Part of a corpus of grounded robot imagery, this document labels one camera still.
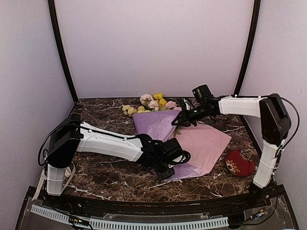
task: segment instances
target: folded cloth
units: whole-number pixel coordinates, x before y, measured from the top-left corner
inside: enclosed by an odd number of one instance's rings
[[[167,141],[176,126],[171,123],[179,110],[165,110],[151,113],[139,113],[132,116],[138,134],[148,134],[154,140]]]
[[[180,110],[167,110],[134,114],[132,117],[138,134],[145,133],[152,139],[165,142],[174,137],[172,134],[176,127],[172,126],[171,122],[179,112]],[[167,180],[187,179],[208,174],[231,139],[227,134],[209,125],[181,128],[176,138],[182,149],[191,154],[191,159],[188,163],[175,165],[175,175]]]

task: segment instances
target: white backdrop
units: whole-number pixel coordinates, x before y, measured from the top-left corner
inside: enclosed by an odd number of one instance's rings
[[[56,0],[79,98],[231,94],[253,0]]]

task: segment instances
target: black vertical post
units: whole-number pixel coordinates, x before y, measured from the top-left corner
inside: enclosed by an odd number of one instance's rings
[[[54,0],[48,0],[48,5],[49,5],[49,12],[50,12],[50,18],[51,18],[51,23],[52,23],[52,28],[53,28],[53,33],[54,37],[56,39],[57,47],[58,47],[58,52],[59,52],[59,58],[62,63],[64,75],[69,87],[69,90],[71,92],[71,96],[74,102],[78,101],[78,96],[76,89],[73,85],[72,78],[71,78],[71,73],[68,68],[65,52],[64,52],[64,47],[61,39],[61,34],[59,31],[59,23],[58,23],[58,18],[57,18],[57,11],[55,7]]]
[[[258,17],[259,17],[259,11],[260,11],[260,2],[261,2],[261,0],[255,0],[254,1],[254,9],[253,9],[253,15],[252,15],[252,18],[251,18],[251,23],[250,23],[250,29],[249,29],[249,34],[248,34],[248,42],[247,42],[247,45],[246,45],[241,70],[240,70],[239,77],[238,77],[238,80],[236,82],[236,88],[235,88],[235,91],[234,91],[234,94],[237,94],[237,95],[239,95],[239,93],[241,91],[242,84],[243,84],[243,81],[244,81],[244,77],[245,77],[245,74],[246,74],[246,70],[248,68],[248,62],[249,62],[250,54],[251,54],[251,51],[252,51],[252,48],[253,48],[253,43],[254,43],[256,28],[257,28],[257,22],[258,22]]]

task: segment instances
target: red floral coaster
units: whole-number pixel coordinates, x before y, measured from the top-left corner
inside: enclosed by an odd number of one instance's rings
[[[226,156],[226,166],[234,175],[248,176],[254,172],[255,162],[249,153],[232,150]]]

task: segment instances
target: pink cloth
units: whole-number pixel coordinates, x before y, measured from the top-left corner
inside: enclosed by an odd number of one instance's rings
[[[183,150],[191,154],[188,164],[210,173],[231,137],[209,125],[183,127],[176,135]]]

